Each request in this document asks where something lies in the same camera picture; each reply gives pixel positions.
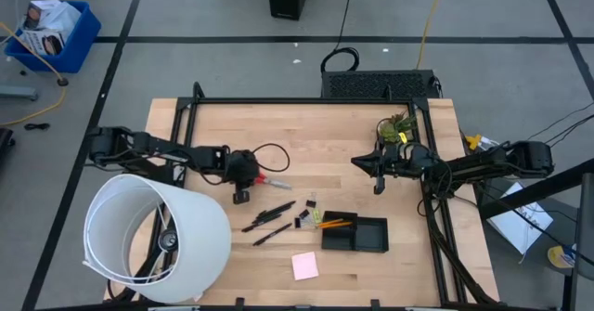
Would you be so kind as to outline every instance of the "white cylindrical shade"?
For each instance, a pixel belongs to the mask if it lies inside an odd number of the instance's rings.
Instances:
[[[127,279],[135,274],[130,273],[128,259],[132,239],[162,202],[175,221],[177,261],[165,278],[134,283]],[[231,226],[215,200],[137,175],[110,179],[84,221],[84,264],[156,302],[200,297],[223,272],[230,253]]]

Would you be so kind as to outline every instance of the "wooden tabletop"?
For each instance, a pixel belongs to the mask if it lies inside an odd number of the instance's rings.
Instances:
[[[153,100],[146,129],[149,133],[169,139],[175,102]],[[439,155],[445,160],[462,156],[452,101],[430,100],[430,108]],[[291,168],[267,175],[290,183],[293,190],[258,185],[251,188],[250,202],[235,205],[233,186],[210,186],[196,173],[188,174],[187,189],[216,199],[233,229],[226,268],[198,304],[233,305],[237,297],[244,297],[246,305],[365,306],[371,299],[379,299],[385,306],[439,305],[427,223],[416,211],[421,199],[420,182],[386,177],[386,189],[377,196],[373,194],[375,179],[350,163],[352,157],[373,150],[375,126],[380,119],[405,110],[404,106],[355,104],[200,105],[192,146],[226,144],[231,149],[254,149],[267,142],[277,143],[290,154]],[[272,168],[286,163],[285,156],[275,148],[262,149],[256,155],[261,164]],[[292,222],[305,209],[312,192],[316,193],[321,213],[346,211],[387,218],[390,251],[325,251],[320,247],[320,230],[293,227],[262,246],[252,246],[264,235]],[[470,186],[462,187],[457,194],[474,201]],[[240,231],[261,211],[293,200],[297,203],[276,221],[248,233]],[[498,299],[477,209],[464,201],[450,200],[449,204],[462,263],[484,290]],[[136,235],[133,266],[146,256],[151,224],[150,217]],[[316,253],[319,277],[295,281],[291,256],[306,252]],[[445,272],[450,299],[455,300],[447,260]]]

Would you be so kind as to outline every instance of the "pink sticky note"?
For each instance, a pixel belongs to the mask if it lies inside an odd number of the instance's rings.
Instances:
[[[319,276],[317,273],[316,254],[314,252],[297,254],[291,257],[295,280],[310,279]]]

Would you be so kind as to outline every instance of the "blue bin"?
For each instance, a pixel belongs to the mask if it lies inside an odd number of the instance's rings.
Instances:
[[[83,67],[84,59],[88,55],[95,37],[101,29],[101,23],[93,15],[89,4],[83,1],[69,1],[73,7],[81,12],[81,17],[76,22],[74,29],[62,52],[56,56],[41,56],[47,60],[58,72],[76,73]],[[36,56],[32,55],[19,41],[11,38],[6,46],[5,53],[18,59],[32,71],[51,71]]]

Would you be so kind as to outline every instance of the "gray floor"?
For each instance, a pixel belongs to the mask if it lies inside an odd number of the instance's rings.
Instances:
[[[24,12],[28,0],[20,0]],[[132,0],[84,0],[117,36]],[[267,0],[141,0],[132,36],[336,35],[345,0],[307,0],[299,21],[272,19]],[[558,0],[574,36],[594,36],[594,0]],[[420,36],[432,0],[352,0],[345,35]],[[0,0],[0,19],[14,25],[14,0]],[[430,35],[492,37],[562,36],[547,0],[442,0]],[[412,69],[417,44],[354,44],[361,70]],[[115,44],[95,44],[83,69],[68,75],[67,98],[37,118],[46,132],[12,126],[18,145],[0,170],[0,299],[20,308],[97,99]],[[319,62],[334,44],[128,44],[123,49],[101,125],[142,129],[155,97],[190,94],[200,81],[209,97],[317,97]],[[594,63],[594,45],[580,45]],[[348,58],[329,70],[344,69]],[[567,45],[426,46],[423,68],[433,69],[454,99],[461,128],[495,140],[523,139],[565,113],[591,102]],[[20,76],[17,61],[0,61],[0,83],[32,85],[37,102],[0,100],[0,123],[53,103],[59,96],[49,74]],[[544,134],[547,139],[588,111]],[[585,124],[553,150],[557,171],[592,157],[594,124]],[[82,266],[82,231],[88,203],[110,177],[85,169],[37,307],[97,303],[104,280]],[[557,198],[576,206],[579,189]],[[512,305],[559,305],[562,277],[519,256],[490,249],[501,298]],[[594,301],[585,285],[580,302]]]

